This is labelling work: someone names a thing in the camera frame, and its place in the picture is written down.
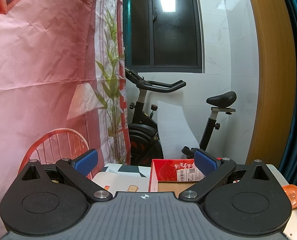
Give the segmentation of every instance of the red cardboard box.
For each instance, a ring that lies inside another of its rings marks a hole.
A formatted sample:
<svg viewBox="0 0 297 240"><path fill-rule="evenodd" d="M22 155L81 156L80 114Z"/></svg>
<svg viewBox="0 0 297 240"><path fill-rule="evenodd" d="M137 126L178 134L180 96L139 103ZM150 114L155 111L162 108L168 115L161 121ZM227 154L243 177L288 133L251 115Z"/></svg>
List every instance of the red cardboard box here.
<svg viewBox="0 0 297 240"><path fill-rule="evenodd" d="M153 159L148 191L173 191L176 197L178 197L180 192L189 188L203 177L204 175L196 168L194 159Z"/></svg>

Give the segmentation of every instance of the pink fabric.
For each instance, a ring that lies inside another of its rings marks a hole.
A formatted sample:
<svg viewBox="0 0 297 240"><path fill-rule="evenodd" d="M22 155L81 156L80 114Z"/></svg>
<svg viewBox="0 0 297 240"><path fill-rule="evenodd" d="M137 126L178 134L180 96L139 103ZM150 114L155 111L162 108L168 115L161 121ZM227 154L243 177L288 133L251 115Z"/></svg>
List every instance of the pink fabric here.
<svg viewBox="0 0 297 240"><path fill-rule="evenodd" d="M95 30L99 23L96 15L102 20L104 16L102 11L97 13L97 3L15 0L4 6L6 14L0 14L0 201L26 151L51 130L74 129L90 148L97 149L95 172L108 161L110 150L104 145L111 139L102 117L99 120L102 112L94 109L67 120L77 86L88 82L98 91L102 82L95 59L96 52L105 51L103 45L100 48L95 44ZM122 91L124 63L121 60L118 64ZM129 156L126 104L122 104L126 99L121 96L120 102L124 120L121 134L126 139L122 154ZM5 232L0 219L0 236Z"/></svg>

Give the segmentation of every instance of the black saddle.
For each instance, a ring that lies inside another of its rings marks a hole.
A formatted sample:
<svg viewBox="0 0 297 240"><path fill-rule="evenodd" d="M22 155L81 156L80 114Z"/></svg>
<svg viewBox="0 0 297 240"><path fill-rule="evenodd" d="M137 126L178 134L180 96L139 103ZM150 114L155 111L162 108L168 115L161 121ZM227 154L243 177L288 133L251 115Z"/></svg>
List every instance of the black saddle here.
<svg viewBox="0 0 297 240"><path fill-rule="evenodd" d="M234 91L230 91L219 96L207 98L206 102L212 106L227 108L231 106L236 101L236 99L236 93Z"/></svg>

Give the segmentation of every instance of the orange plastic dish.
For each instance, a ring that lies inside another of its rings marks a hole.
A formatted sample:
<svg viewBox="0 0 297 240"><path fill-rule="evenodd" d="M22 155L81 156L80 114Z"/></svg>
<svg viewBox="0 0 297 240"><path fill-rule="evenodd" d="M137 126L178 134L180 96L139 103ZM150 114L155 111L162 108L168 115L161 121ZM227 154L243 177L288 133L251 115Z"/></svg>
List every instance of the orange plastic dish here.
<svg viewBox="0 0 297 240"><path fill-rule="evenodd" d="M297 186L290 184L282 188L292 204L292 209L297 208Z"/></svg>

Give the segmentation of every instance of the window frame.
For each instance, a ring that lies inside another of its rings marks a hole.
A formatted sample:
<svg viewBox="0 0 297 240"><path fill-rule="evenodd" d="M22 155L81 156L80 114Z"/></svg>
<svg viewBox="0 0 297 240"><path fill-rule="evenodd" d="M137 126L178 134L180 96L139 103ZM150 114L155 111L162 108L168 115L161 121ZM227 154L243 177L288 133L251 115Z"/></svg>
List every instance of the window frame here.
<svg viewBox="0 0 297 240"><path fill-rule="evenodd" d="M193 12L195 21L197 66L191 65L155 65L154 58L154 22L153 22L153 0L148 0L148 40L149 40L149 62L150 65L131 65L127 66L136 72L187 72L204 73L204 44L202 39L201 12L198 0L193 1Z"/></svg>

